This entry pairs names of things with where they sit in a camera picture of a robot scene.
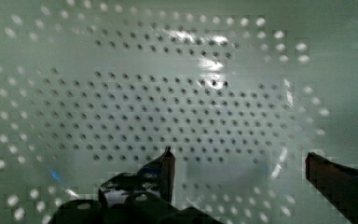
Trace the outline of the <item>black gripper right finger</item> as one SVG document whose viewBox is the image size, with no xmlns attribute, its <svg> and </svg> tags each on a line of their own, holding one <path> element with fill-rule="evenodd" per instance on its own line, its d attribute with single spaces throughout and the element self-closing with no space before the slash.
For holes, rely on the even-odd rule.
<svg viewBox="0 0 358 224">
<path fill-rule="evenodd" d="M 305 159 L 307 180 L 351 224 L 358 224 L 358 169 L 310 152 Z"/>
</svg>

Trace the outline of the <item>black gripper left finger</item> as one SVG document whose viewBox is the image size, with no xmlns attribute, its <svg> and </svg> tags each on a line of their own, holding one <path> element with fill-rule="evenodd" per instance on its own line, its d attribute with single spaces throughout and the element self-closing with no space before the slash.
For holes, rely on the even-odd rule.
<svg viewBox="0 0 358 224">
<path fill-rule="evenodd" d="M 171 147 L 134 173 L 120 173 L 101 184 L 98 200 L 105 207 L 124 203 L 132 193 L 150 192 L 163 201 L 172 201 L 176 158 Z"/>
</svg>

